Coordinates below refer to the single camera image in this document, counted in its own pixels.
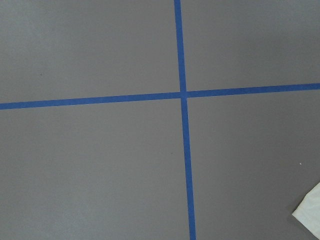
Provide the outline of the beige long-sleeve printed shirt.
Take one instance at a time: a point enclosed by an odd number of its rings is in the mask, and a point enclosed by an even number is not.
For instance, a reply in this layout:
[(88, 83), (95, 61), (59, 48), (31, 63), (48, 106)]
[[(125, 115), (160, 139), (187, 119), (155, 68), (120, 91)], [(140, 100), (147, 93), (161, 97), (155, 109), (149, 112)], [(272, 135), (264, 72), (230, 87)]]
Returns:
[(320, 239), (320, 183), (305, 195), (292, 216)]

